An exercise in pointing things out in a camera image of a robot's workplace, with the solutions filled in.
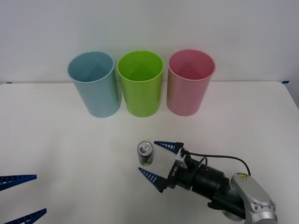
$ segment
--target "black cable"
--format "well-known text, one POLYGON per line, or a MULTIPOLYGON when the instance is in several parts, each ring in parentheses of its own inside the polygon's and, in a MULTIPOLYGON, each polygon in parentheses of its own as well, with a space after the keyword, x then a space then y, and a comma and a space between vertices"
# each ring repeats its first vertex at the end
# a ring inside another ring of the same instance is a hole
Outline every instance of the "black cable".
POLYGON ((203 160, 206 160, 206 165, 207 165, 207 157, 203 157, 203 158, 199 161, 199 165, 193 170, 193 172, 192 172, 192 174, 191 174, 191 176, 190 176, 190 178, 189 178, 189 180, 188 180, 188 182, 187 182, 187 184, 186 184, 186 188, 185 188, 185 189, 188 189, 188 188, 189 188, 189 185, 190 185, 190 183, 191 183, 191 181, 192 181, 192 179, 193 179, 195 173, 196 173, 196 172, 198 171, 198 169, 200 168, 200 166, 201 166, 203 160))
POLYGON ((246 166, 248 175, 251 176, 251 172, 250 172, 249 167, 247 166, 247 164, 246 164, 243 160, 241 160, 241 159, 239 159, 239 158, 237 158, 237 157, 234 157, 234 156, 227 156, 227 155, 205 155, 205 154, 197 154, 197 153, 189 153, 189 154, 190 154, 190 155, 196 155, 196 156, 203 156, 203 157, 227 158, 227 159, 238 160, 238 161, 242 162, 242 163, 246 166))

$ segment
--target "blue cup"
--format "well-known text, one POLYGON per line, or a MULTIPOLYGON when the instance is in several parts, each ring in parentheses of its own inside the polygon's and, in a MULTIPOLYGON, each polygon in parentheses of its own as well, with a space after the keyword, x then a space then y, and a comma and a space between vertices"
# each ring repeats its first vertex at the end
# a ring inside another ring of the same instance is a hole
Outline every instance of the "blue cup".
POLYGON ((121 100, 111 56, 96 51, 81 54, 67 71, 91 115, 105 118, 118 111, 121 100))

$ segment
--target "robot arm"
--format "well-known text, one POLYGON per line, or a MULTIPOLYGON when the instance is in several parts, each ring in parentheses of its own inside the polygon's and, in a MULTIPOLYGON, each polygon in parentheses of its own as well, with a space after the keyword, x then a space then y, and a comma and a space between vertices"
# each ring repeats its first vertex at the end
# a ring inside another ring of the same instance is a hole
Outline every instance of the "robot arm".
POLYGON ((278 223, 275 203, 250 175, 234 174, 229 181, 223 172, 207 165, 206 157, 201 161, 192 159, 191 153, 184 149, 183 143, 155 144, 177 154, 167 179, 139 168, 160 192, 167 187, 173 189, 178 185, 208 198, 211 200, 208 203, 209 208, 221 210, 226 217, 234 221, 245 219, 245 224, 278 223))

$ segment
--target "yellow warning label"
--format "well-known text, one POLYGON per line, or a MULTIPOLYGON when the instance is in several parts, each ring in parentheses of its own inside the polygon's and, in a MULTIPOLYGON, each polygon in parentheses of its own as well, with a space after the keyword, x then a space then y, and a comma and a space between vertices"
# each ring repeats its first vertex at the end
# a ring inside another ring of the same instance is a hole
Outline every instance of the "yellow warning label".
POLYGON ((240 177, 243 177, 243 179, 247 180, 247 175, 246 174, 238 174, 240 177))

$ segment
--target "green cup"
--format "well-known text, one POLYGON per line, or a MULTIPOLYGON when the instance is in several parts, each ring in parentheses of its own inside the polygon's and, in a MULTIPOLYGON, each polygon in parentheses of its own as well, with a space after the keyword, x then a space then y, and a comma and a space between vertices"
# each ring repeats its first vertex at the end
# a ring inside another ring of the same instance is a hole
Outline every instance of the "green cup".
POLYGON ((148 117, 160 106, 163 60, 157 54, 139 50, 123 56, 117 63, 128 111, 148 117))

